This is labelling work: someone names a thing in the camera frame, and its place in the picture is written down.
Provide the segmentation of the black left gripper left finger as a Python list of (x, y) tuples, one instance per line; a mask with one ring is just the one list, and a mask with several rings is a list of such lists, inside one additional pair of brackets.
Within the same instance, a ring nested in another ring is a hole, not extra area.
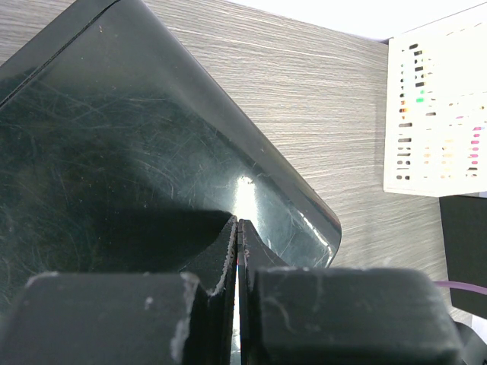
[(30, 278), (1, 327), (3, 364), (228, 364), (237, 219), (165, 273)]

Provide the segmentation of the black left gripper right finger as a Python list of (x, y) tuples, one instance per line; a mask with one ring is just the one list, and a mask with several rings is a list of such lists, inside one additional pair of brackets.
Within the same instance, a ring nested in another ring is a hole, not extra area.
[(423, 273), (290, 266), (248, 220), (237, 245), (242, 363), (461, 363), (457, 327)]

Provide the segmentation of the black drawer cabinet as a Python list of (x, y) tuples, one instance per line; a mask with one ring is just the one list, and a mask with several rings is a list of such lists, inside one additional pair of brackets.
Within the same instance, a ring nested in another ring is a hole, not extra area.
[(47, 271), (179, 271), (230, 216), (326, 267), (337, 216), (140, 1), (76, 1), (1, 67), (1, 308)]

